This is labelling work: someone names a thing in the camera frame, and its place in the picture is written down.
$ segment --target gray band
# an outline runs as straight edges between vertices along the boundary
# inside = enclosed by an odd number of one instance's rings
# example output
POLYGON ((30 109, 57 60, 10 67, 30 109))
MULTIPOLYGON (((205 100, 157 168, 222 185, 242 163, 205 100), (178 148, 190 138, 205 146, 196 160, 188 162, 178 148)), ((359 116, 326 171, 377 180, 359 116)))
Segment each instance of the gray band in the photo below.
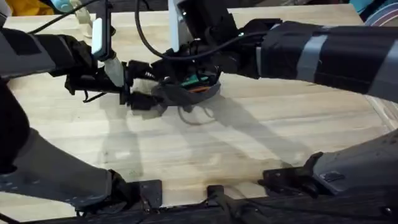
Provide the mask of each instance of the gray band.
POLYGON ((261 77, 262 71, 261 71, 261 47, 256 47, 256 60, 257 60, 257 71, 259 73, 259 76, 261 77))
POLYGON ((398 103, 398 40, 384 59, 368 94, 398 103))
POLYGON ((34 42, 41 53, 33 55, 18 55, 10 46, 9 42, 0 33, 0 75, 4 78, 15 78, 32 73, 40 73, 55 68, 55 63, 48 55, 40 42, 33 36, 34 42))
POLYGON ((297 62, 297 79, 308 82, 315 81, 315 72, 318 67, 319 55, 327 35, 311 37, 305 44, 301 56, 297 62))

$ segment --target wood grain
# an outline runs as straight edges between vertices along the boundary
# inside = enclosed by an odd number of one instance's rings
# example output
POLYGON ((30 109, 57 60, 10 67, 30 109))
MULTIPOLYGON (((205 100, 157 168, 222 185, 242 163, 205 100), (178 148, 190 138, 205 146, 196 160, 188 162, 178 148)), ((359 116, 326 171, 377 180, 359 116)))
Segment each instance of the wood grain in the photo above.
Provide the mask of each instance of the wood grain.
MULTIPOLYGON (((236 22, 277 17, 324 25, 358 25, 351 5, 233 9, 236 22)), ((51 16, 10 18, 6 24, 32 30, 51 16)), ((133 13, 113 14, 113 47, 121 60, 157 59, 141 44, 133 13)), ((169 47, 166 12, 142 13, 149 42, 169 47)), ((83 39, 74 17, 44 30, 83 39)), ((362 95, 304 82, 250 80, 224 74, 221 93, 192 113, 169 108, 130 111, 118 96, 83 104, 70 96, 64 78, 42 74, 13 80, 14 94, 32 127, 51 143, 87 163, 114 169, 127 181, 161 179, 164 204, 195 203, 209 184, 229 186, 235 197, 258 197, 253 183, 264 169, 302 165, 318 151, 333 152, 376 138, 388 127, 362 95)), ((150 84, 138 84, 148 90, 150 84)), ((18 220, 74 215, 69 205, 11 194, 0 195, 0 211, 18 220)))

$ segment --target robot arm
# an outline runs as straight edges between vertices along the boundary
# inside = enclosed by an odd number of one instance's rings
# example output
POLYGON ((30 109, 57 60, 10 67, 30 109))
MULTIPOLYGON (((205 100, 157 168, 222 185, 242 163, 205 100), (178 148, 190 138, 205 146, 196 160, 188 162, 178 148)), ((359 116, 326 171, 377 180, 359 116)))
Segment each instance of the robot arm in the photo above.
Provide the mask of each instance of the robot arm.
POLYGON ((55 77, 71 73, 94 74, 97 69, 90 47, 68 35, 30 35, 3 28, 0 46, 2 78, 44 72, 55 77))

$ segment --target light wood surface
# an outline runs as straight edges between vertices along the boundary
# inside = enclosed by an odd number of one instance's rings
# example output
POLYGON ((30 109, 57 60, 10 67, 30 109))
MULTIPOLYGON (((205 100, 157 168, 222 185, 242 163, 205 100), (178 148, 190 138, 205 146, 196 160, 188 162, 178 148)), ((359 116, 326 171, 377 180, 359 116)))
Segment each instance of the light wood surface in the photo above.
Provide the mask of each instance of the light wood surface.
MULTIPOLYGON (((291 6, 231 10, 239 26, 254 18, 281 18, 324 25, 362 24, 351 5, 291 6)), ((142 13, 149 42, 169 48, 167 12, 142 13)), ((10 18, 6 27, 29 31, 52 16, 10 18)), ((152 62, 141 44, 133 13, 113 14, 113 47, 121 60, 152 62)), ((83 39, 71 16, 44 30, 83 39)), ((35 75, 10 84, 32 127, 51 143, 87 163, 114 169, 127 181, 161 179, 164 204, 195 203, 210 184, 229 186, 231 195, 264 195, 253 184, 266 169, 302 165, 318 151, 338 151, 378 137, 389 128, 354 93, 283 80, 223 75, 219 96, 191 114, 169 108, 132 112, 106 95, 83 104, 70 96, 65 78, 35 75)), ((139 88, 147 89, 147 83, 139 88)), ((0 211, 18 220, 74 215, 69 205, 11 194, 0 195, 0 211)))

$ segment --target black plastic part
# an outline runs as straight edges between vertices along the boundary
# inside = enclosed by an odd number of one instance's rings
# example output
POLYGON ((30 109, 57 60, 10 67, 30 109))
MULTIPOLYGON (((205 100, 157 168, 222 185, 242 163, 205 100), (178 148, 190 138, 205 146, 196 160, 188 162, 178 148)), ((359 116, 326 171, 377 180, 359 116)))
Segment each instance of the black plastic part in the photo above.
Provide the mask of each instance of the black plastic part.
MULTIPOLYGON (((140 182, 130 182, 133 194, 142 200, 145 209, 158 209, 163 204, 162 181, 147 180, 140 182)), ((141 205, 136 204, 132 209, 142 210, 141 205)))
POLYGON ((98 73, 95 76, 68 75, 67 80, 65 81, 65 88, 69 90, 71 95, 74 95, 75 92, 79 90, 97 91, 103 93, 122 92, 122 88, 115 86, 108 78, 108 76, 105 74, 104 68, 99 68, 98 73))
POLYGON ((263 179, 258 183, 264 186, 268 196, 279 195, 302 195, 299 190, 300 182, 297 177, 297 170, 301 167, 265 170, 262 173, 263 179))
POLYGON ((206 35, 210 33, 216 42, 222 42, 238 34, 233 16, 223 0, 186 0, 178 7, 194 39, 209 40, 206 35))
POLYGON ((221 83, 218 82, 211 86, 209 90, 201 93, 192 93, 179 85, 159 84, 152 89, 152 95, 158 96, 164 101, 160 104, 166 108, 168 106, 190 106, 210 99, 220 90, 221 83))
POLYGON ((129 104, 131 105, 132 110, 149 111, 152 107, 159 103, 163 103, 163 101, 164 100, 161 97, 135 91, 130 95, 129 104))
POLYGON ((212 200, 212 197, 215 195, 224 195, 224 186, 222 185, 209 185, 206 188, 207 192, 207 198, 208 200, 208 206, 216 206, 217 202, 212 200))
POLYGON ((322 155, 322 152, 312 155, 303 167, 265 170, 263 179, 258 183, 271 196, 307 194, 317 198, 319 195, 331 195, 329 190, 312 178, 313 167, 322 155))

